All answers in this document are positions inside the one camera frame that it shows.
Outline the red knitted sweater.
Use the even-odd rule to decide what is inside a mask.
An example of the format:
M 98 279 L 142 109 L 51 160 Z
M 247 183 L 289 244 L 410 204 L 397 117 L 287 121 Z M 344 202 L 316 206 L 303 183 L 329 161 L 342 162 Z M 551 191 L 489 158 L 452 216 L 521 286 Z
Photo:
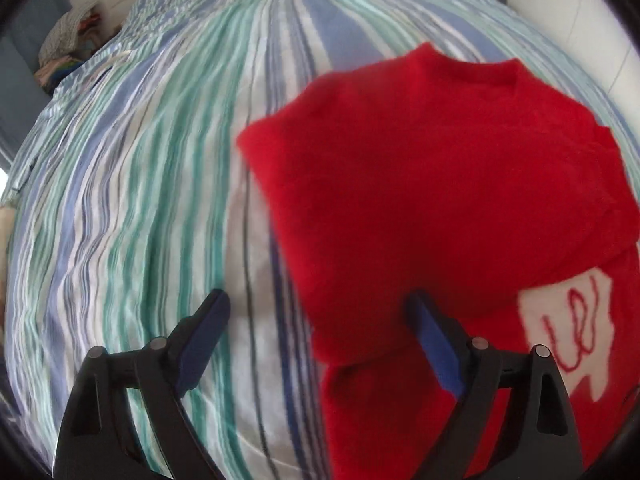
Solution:
M 639 207 L 588 108 L 518 60 L 424 44 L 318 78 L 238 145 L 324 367 L 334 478 L 412 477 L 454 410 L 417 289 L 498 348 L 552 350 L 586 464 L 613 440 L 639 381 Z

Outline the pile of clothes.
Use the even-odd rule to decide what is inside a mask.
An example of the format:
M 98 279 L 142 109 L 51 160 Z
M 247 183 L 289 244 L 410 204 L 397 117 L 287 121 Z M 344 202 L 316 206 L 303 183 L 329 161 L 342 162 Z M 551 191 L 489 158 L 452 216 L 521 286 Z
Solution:
M 44 38 L 34 73 L 38 86 L 48 96 L 75 70 L 88 61 L 122 26 L 110 32 L 103 25 L 102 3 L 89 0 L 63 14 Z

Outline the striped bed cover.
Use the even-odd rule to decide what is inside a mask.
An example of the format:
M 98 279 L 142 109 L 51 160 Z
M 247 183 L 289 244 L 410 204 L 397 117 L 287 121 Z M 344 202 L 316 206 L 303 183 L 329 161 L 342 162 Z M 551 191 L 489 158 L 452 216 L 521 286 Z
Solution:
M 318 78 L 430 44 L 520 61 L 611 131 L 639 207 L 639 138 L 567 54 L 497 0 L 138 0 L 56 90 L 17 154 L 4 401 L 51 469 L 90 348 L 140 348 L 220 288 L 231 302 L 183 399 L 230 479 L 336 479 L 323 364 L 239 135 Z

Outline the white wardrobe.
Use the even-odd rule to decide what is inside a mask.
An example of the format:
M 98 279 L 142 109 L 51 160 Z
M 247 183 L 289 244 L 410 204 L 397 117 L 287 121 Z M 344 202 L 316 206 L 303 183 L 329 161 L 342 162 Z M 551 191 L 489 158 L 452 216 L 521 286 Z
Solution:
M 627 118 L 639 118 L 639 52 L 604 0 L 506 0 L 585 67 Z

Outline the blue curtain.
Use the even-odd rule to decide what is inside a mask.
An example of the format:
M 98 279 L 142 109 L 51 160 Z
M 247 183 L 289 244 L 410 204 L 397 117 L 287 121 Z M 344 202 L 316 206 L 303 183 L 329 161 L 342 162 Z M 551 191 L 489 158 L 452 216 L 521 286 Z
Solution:
M 1 34 L 1 168 L 8 170 L 50 98 L 35 80 L 38 53 L 68 0 L 26 0 Z

